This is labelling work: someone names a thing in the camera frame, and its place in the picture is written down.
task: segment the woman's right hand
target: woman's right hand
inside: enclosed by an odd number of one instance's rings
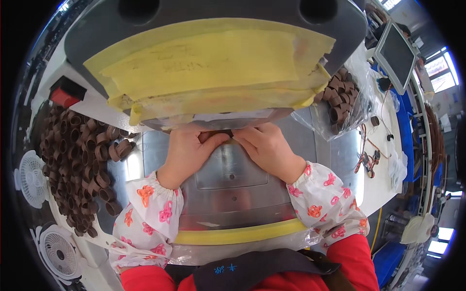
[[[286,184],[293,184],[306,168],[306,161],[293,153],[278,126],[264,123],[257,129],[233,129],[237,140],[251,159],[264,171]]]

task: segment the yellow foam padding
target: yellow foam padding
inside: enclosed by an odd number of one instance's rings
[[[180,230],[176,244],[223,245],[241,244],[280,237],[306,230],[298,218],[277,223],[230,229],[230,230]]]
[[[330,78],[318,61],[334,42],[267,20],[192,20],[131,36],[84,65],[105,88],[108,105],[131,108],[135,124],[182,114],[304,107]]]

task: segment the white sleeve cover with pink flowers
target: white sleeve cover with pink flowers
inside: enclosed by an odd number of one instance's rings
[[[125,185],[130,203],[116,218],[109,249],[112,268],[155,265],[164,268],[178,234],[183,209],[181,189],[160,186],[156,172]]]
[[[354,194],[329,168],[307,162],[303,174],[287,188],[296,215],[323,237],[324,248],[350,235],[369,233]]]

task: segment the machine hole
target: machine hole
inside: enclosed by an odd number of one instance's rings
[[[332,20],[338,11],[336,0],[301,0],[299,12],[305,21],[322,24]]]
[[[143,25],[157,13],[159,0],[119,0],[118,13],[125,21]]]

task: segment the screen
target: screen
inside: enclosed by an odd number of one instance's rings
[[[391,25],[380,53],[395,72],[401,85],[404,86],[411,73],[411,64],[415,56],[403,38],[404,35]]]

